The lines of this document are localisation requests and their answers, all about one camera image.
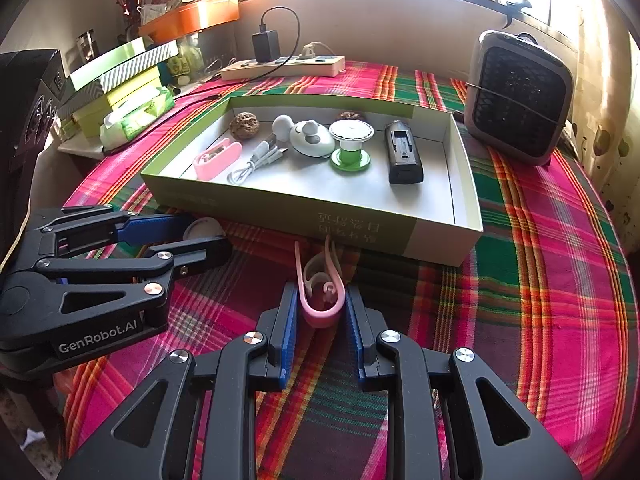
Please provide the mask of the white round lidded jar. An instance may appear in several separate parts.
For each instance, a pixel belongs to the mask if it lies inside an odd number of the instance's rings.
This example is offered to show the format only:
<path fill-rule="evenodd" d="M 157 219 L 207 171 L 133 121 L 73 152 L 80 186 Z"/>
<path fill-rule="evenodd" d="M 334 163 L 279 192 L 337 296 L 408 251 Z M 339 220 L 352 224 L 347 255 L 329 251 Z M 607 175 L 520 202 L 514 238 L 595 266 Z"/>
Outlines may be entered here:
<path fill-rule="evenodd" d="M 225 236 L 226 233 L 221 224 L 214 218 L 203 217 L 191 222 L 183 233 L 183 240 L 196 240 L 197 238 Z"/>

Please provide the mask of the pink plastic clip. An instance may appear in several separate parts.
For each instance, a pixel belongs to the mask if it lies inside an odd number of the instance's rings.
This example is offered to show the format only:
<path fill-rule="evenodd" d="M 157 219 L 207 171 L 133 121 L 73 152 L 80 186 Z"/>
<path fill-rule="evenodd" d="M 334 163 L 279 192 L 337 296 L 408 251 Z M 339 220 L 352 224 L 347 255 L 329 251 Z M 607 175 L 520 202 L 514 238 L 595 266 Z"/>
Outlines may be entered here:
<path fill-rule="evenodd" d="M 196 178 L 200 181 L 213 180 L 240 158 L 242 149 L 240 142 L 224 138 L 201 152 L 194 160 Z"/>

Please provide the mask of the large brown walnut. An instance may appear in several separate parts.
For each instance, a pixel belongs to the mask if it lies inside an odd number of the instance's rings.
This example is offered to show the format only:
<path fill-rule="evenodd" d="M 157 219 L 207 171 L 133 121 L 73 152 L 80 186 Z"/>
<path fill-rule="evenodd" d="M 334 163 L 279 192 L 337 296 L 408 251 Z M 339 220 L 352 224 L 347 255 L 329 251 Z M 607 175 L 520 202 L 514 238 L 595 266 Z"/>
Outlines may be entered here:
<path fill-rule="evenodd" d="M 256 115 L 242 112 L 234 116 L 229 125 L 231 135 L 239 141 L 254 138 L 259 131 L 260 123 Z"/>

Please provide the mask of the white round ball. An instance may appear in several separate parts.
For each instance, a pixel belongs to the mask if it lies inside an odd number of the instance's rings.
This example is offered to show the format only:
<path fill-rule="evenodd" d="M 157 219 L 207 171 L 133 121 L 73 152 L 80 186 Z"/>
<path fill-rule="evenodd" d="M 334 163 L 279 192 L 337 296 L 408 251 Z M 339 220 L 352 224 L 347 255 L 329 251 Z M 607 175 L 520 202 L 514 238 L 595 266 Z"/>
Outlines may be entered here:
<path fill-rule="evenodd" d="M 293 119 L 288 115 L 282 114 L 274 118 L 272 122 L 272 133 L 276 136 L 279 143 L 288 143 L 294 127 L 295 122 L 293 122 Z"/>

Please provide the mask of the white panda toy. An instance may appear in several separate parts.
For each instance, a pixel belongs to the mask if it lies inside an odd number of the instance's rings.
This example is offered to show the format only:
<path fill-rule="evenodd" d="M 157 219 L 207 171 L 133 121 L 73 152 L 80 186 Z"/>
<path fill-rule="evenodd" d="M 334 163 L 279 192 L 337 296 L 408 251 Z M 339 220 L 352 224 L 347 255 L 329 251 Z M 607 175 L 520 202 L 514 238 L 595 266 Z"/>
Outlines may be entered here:
<path fill-rule="evenodd" d="M 327 158 L 335 150 L 328 128 L 313 119 L 296 122 L 290 131 L 290 143 L 300 154 L 311 158 Z"/>

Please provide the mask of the black battery charger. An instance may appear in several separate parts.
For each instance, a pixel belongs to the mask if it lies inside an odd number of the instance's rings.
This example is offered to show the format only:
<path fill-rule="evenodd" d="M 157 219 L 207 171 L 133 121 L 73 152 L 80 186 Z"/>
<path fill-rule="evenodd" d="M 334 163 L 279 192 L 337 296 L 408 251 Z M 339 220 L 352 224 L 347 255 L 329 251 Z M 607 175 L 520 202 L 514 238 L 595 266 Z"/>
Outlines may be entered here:
<path fill-rule="evenodd" d="M 384 136 L 390 184 L 421 183 L 423 166 L 410 127 L 394 120 L 385 127 Z"/>

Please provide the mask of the white green thread spool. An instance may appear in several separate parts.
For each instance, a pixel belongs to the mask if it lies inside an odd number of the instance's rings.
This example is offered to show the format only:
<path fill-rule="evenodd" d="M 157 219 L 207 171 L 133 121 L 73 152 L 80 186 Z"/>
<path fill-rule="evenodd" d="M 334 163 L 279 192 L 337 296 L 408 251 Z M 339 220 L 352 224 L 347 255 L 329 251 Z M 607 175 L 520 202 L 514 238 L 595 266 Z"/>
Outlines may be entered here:
<path fill-rule="evenodd" d="M 340 119 L 329 126 L 329 134 L 337 142 L 331 154 L 331 164 L 336 169 L 359 172 L 369 167 L 371 156 L 363 144 L 374 136 L 370 124 L 359 119 Z"/>

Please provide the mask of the small brown walnut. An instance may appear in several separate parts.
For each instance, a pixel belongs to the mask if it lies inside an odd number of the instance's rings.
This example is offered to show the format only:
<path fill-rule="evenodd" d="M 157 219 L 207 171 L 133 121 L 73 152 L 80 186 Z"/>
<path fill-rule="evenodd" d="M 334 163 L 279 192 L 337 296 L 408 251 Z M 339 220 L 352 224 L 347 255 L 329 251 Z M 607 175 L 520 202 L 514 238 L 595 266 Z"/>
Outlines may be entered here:
<path fill-rule="evenodd" d="M 340 114 L 337 115 L 338 120 L 352 119 L 352 120 L 362 120 L 366 121 L 366 116 L 364 116 L 360 112 L 354 112 L 353 110 L 343 110 Z"/>

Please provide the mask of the striped white box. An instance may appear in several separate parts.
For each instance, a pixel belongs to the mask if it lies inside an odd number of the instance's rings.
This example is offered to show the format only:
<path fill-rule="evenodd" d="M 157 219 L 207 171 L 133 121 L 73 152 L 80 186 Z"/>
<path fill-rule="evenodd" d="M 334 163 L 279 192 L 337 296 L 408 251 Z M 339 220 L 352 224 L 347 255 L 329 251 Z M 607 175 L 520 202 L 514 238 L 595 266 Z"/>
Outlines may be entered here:
<path fill-rule="evenodd" d="M 58 109 L 58 117 L 66 119 L 73 112 L 93 102 L 100 96 L 106 96 L 117 87 L 146 70 L 157 66 L 179 53 L 176 40 L 171 40 L 149 51 L 142 52 L 127 61 L 115 65 L 105 73 L 89 79 L 77 88 Z"/>

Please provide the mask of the green lid box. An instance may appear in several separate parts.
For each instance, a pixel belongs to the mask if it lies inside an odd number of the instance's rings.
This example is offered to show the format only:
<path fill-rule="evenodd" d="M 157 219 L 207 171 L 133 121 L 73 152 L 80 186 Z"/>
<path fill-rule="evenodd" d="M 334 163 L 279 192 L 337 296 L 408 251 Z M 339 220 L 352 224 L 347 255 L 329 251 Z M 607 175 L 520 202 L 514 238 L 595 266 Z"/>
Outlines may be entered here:
<path fill-rule="evenodd" d="M 67 78 L 67 82 L 74 91 L 84 88 L 86 84 L 96 80 L 115 66 L 134 58 L 145 51 L 144 41 L 138 37 L 121 46 L 109 50 L 94 60 L 78 68 Z"/>

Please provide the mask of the plaid pink green cloth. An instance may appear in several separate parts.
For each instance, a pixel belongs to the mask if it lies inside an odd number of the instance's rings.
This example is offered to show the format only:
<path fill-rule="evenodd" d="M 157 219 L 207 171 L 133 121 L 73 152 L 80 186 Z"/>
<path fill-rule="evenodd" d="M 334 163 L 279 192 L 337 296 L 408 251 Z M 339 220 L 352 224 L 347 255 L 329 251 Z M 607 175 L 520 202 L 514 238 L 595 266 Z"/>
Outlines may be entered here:
<path fill-rule="evenodd" d="M 639 318 L 622 246 L 573 157 L 531 167 L 465 139 L 484 223 L 461 266 L 346 248 L 346 280 L 387 324 L 421 346 L 469 347 L 594 477 L 626 440 L 639 407 Z M 224 227 L 226 266 L 175 284 L 169 327 L 77 367 L 66 399 L 66 450 L 77 449 L 164 355 L 206 353 L 255 325 L 295 275 L 296 240 Z M 381 479 L 386 399 L 356 383 L 344 328 L 300 324 L 285 392 L 257 400 L 263 479 Z"/>

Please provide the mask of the green white cardboard tray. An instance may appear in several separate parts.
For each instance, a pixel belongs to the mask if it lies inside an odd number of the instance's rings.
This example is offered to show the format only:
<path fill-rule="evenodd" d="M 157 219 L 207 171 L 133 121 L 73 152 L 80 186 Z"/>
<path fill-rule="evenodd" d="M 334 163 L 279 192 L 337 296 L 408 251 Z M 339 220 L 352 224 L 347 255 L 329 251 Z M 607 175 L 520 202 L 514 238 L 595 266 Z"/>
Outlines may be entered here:
<path fill-rule="evenodd" d="M 346 172 L 327 159 L 313 159 L 289 146 L 283 156 L 235 185 L 229 174 L 245 167 L 280 115 L 329 126 L 343 110 L 364 115 L 374 135 L 363 145 L 367 169 Z M 240 157 L 210 180 L 196 175 L 195 159 L 230 139 L 229 125 L 241 112 L 260 122 Z M 419 183 L 388 180 L 385 128 L 406 124 L 421 157 Z M 451 114 L 404 103 L 349 96 L 275 94 L 229 96 L 184 128 L 142 171 L 157 203 L 217 219 L 460 266 L 484 233 L 480 201 L 461 133 Z"/>

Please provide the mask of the black power adapter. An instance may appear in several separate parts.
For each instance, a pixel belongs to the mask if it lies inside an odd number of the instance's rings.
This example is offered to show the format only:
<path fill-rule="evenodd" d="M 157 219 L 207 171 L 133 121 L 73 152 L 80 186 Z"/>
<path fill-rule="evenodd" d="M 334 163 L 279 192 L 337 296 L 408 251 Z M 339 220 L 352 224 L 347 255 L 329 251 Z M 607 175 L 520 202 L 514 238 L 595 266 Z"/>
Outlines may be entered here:
<path fill-rule="evenodd" d="M 270 63 L 281 56 L 278 32 L 264 23 L 252 35 L 252 43 L 257 63 Z"/>

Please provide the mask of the beige power strip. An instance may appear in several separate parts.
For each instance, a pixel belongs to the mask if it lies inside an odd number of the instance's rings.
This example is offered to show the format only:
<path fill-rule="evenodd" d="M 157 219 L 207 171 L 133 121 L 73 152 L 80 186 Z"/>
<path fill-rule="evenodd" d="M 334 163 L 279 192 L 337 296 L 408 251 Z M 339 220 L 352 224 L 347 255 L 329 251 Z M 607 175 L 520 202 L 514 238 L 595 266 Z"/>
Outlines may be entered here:
<path fill-rule="evenodd" d="M 317 55 L 313 58 L 293 56 L 290 60 L 281 56 L 269 63 L 256 60 L 238 61 L 220 71 L 222 80 L 253 79 L 262 76 L 335 77 L 346 70 L 346 58 L 341 55 Z"/>

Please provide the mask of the beige patterned curtain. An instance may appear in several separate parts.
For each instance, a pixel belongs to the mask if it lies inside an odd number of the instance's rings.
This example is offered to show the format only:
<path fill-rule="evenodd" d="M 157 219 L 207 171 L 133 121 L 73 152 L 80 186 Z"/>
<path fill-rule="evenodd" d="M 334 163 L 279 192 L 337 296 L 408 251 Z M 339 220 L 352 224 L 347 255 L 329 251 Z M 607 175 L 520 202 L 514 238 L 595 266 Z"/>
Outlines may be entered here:
<path fill-rule="evenodd" d="M 579 2 L 579 160 L 631 254 L 639 249 L 639 48 L 612 3 Z"/>

